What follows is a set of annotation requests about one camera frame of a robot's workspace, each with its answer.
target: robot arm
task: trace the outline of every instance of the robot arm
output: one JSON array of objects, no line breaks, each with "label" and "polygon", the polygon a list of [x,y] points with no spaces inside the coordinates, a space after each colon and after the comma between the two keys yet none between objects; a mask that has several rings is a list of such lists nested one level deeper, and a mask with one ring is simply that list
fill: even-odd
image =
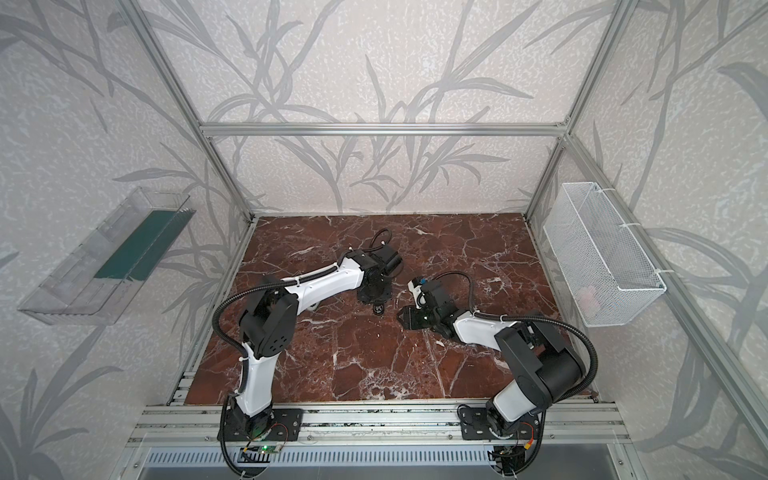
[{"label": "robot arm", "polygon": [[[456,307],[438,280],[416,278],[409,290],[415,305],[398,313],[404,328],[430,328],[446,339],[502,352],[515,379],[486,405],[488,426],[498,437],[508,437],[523,415],[546,410],[586,373],[554,325],[480,318]],[[541,346],[536,356],[533,349]]]},{"label": "robot arm", "polygon": [[384,303],[392,297],[392,272],[401,262],[396,251],[382,244],[350,250],[339,263],[302,276],[264,279],[265,285],[280,286],[250,294],[239,318],[240,341],[247,358],[242,359],[246,361],[240,388],[230,400],[231,422],[237,424],[237,430],[252,439],[270,425],[277,358],[293,339],[298,314],[337,293],[357,290],[358,300],[372,304],[374,313],[381,315]]}]

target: black mounting plate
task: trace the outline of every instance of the black mounting plate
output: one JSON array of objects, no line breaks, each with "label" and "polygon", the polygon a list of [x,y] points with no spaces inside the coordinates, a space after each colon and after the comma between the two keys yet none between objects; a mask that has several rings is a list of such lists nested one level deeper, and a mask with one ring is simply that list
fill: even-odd
[{"label": "black mounting plate", "polygon": [[[491,426],[488,423],[488,410],[485,407],[461,407],[459,409],[458,420],[462,427],[462,439],[464,440],[499,440],[491,432]],[[520,439],[528,441],[531,439],[531,429],[525,423],[530,424],[534,431],[534,438],[538,434],[538,417],[526,413],[518,421],[515,432],[509,438],[511,440]]]},{"label": "black mounting plate", "polygon": [[[227,410],[227,424],[224,426],[224,440],[226,442],[247,442],[242,432],[237,431],[229,421],[232,409]],[[302,409],[272,409],[273,418],[270,420],[272,429],[260,442],[295,442],[299,439],[301,418],[304,415]]]}]

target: clear plastic tray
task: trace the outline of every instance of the clear plastic tray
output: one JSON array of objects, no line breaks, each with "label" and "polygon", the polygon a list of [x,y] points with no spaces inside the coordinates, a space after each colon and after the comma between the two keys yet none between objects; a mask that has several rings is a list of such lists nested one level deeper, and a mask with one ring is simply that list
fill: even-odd
[{"label": "clear plastic tray", "polygon": [[194,214],[189,197],[137,188],[18,309],[51,325],[114,324]]}]

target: red marble surface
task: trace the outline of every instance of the red marble surface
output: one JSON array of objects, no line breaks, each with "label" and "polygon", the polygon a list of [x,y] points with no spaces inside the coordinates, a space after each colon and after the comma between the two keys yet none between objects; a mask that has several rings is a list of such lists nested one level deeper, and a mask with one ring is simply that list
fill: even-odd
[{"label": "red marble surface", "polygon": [[[335,261],[341,249],[367,246],[378,229],[405,261],[383,316],[372,314],[353,291],[299,315],[290,347],[280,354],[275,402],[489,397],[512,376],[498,352],[450,342],[427,330],[404,331],[397,311],[413,303],[406,284],[464,270],[475,280],[475,302],[485,312],[557,316],[550,287],[520,214],[268,217],[256,231],[233,292],[263,275],[295,276]],[[466,282],[445,277],[457,305]],[[244,300],[225,312],[222,327],[237,338]],[[238,353],[213,336],[187,394],[188,405],[221,404],[239,378]]]}]

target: red wire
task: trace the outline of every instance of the red wire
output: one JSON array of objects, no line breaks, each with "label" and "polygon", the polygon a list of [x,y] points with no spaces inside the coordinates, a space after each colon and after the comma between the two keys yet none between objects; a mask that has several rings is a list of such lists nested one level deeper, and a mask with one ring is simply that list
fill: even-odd
[{"label": "red wire", "polygon": [[533,443],[533,425],[531,425],[528,422],[520,422],[520,423],[522,423],[523,425],[528,425],[529,427],[531,427],[531,439],[528,440],[528,443]]},{"label": "red wire", "polygon": [[286,426],[285,426],[285,425],[283,425],[282,423],[276,423],[276,424],[272,425],[272,427],[274,428],[274,427],[276,427],[276,426],[278,426],[278,425],[279,425],[279,426],[281,426],[281,427],[283,427],[283,428],[286,430],[286,438],[283,440],[283,447],[285,447],[285,446],[286,446],[286,443],[288,442],[288,435],[289,435],[289,433],[288,433],[288,427],[286,427]]}]

